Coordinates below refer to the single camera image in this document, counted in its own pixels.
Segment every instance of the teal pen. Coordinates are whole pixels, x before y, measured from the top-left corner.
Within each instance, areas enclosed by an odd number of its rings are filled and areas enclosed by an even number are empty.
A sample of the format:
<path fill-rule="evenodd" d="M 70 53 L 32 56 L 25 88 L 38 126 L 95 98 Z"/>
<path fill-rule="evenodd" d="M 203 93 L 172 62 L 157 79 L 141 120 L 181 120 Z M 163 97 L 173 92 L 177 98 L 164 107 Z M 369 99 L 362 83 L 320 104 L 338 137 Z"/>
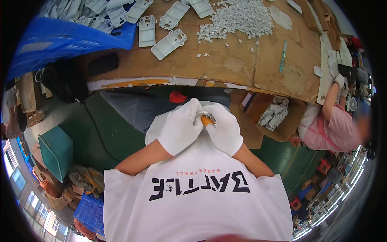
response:
<path fill-rule="evenodd" d="M 286 46 L 288 45 L 288 43 L 286 42 L 285 40 L 285 43 L 284 43 L 284 51 L 282 53 L 282 60 L 281 60 L 281 65 L 279 66 L 279 72 L 281 73 L 282 70 L 284 69 L 284 62 L 285 62 L 285 53 L 286 53 Z"/>

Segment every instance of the pink shirt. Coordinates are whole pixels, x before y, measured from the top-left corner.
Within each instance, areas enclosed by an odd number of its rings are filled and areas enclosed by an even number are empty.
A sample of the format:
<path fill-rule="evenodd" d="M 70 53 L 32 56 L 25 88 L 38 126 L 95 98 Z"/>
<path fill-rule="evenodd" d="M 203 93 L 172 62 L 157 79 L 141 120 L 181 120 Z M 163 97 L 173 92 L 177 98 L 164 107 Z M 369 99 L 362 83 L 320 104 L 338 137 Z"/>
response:
<path fill-rule="evenodd" d="M 332 109 L 330 122 L 328 123 L 324 118 L 325 137 L 318 132 L 317 119 L 318 116 L 304 136 L 303 141 L 309 148 L 343 152 L 353 150 L 359 145 L 357 129 L 352 123 L 352 117 L 346 111 L 335 106 Z"/>

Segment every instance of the person in pink shirt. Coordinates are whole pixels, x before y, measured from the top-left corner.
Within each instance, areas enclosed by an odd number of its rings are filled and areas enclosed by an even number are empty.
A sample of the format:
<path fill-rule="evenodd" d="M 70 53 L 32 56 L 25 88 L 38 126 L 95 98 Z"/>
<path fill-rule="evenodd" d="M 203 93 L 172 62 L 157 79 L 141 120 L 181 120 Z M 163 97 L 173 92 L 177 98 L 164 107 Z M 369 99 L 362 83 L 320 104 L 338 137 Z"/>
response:
<path fill-rule="evenodd" d="M 336 104 L 339 91 L 340 101 Z M 352 120 L 344 110 L 347 95 L 348 85 L 340 74 L 329 89 L 322 108 L 308 104 L 298 125 L 298 134 L 309 148 L 345 152 L 370 141 L 370 107 L 359 105 L 354 113 L 357 118 Z"/>

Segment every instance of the workbench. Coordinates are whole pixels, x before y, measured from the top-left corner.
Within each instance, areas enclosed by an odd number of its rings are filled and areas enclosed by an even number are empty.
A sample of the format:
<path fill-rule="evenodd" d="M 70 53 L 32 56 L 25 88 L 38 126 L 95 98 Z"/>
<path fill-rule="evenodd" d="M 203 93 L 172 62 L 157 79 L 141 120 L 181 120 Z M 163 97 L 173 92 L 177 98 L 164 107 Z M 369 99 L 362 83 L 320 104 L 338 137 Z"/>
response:
<path fill-rule="evenodd" d="M 143 16 L 154 15 L 159 20 L 174 2 L 154 0 Z M 219 86 L 290 96 L 315 103 L 320 78 L 314 75 L 313 69 L 315 65 L 321 66 L 320 34 L 310 30 L 303 15 L 288 5 L 286 0 L 264 0 L 263 3 L 266 7 L 274 5 L 289 15 L 293 29 L 286 30 L 272 20 L 273 34 L 260 37 L 258 46 L 255 45 L 257 37 L 248 39 L 246 34 L 239 31 L 227 33 L 226 39 L 213 39 L 213 43 L 204 40 L 198 43 L 196 32 L 199 31 L 199 25 L 212 22 L 210 16 L 199 18 L 191 7 L 174 28 L 181 29 L 187 35 L 187 41 L 161 61 L 152 54 L 151 46 L 139 47 L 138 33 L 130 51 L 113 49 L 94 52 L 80 56 L 76 61 L 90 91 L 159 84 Z M 156 42 L 168 32 L 157 23 Z M 280 73 L 285 41 L 288 46 L 283 72 Z M 98 76 L 88 76 L 87 64 L 111 52 L 118 54 L 119 67 Z"/>

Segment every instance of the blue crate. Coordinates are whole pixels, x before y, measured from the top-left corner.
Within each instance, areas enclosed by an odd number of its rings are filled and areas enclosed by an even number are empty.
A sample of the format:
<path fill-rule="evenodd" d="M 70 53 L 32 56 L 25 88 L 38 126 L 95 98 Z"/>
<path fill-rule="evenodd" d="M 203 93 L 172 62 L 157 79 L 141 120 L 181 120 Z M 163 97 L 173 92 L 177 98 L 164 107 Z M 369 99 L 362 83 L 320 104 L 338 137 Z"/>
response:
<path fill-rule="evenodd" d="M 94 195 L 91 194 L 86 194 L 86 191 L 83 192 L 82 194 L 82 199 L 86 199 L 92 202 L 96 202 L 99 204 L 103 204 L 103 193 L 99 196 L 99 198 L 95 198 Z"/>
<path fill-rule="evenodd" d="M 103 232 L 103 204 L 82 198 L 74 212 L 74 217 L 89 230 L 105 235 Z"/>
<path fill-rule="evenodd" d="M 61 19 L 35 17 L 24 32 L 12 59 L 7 81 L 44 68 L 57 59 L 69 59 L 112 48 L 131 50 L 137 24 L 126 22 L 112 36 L 102 31 Z"/>

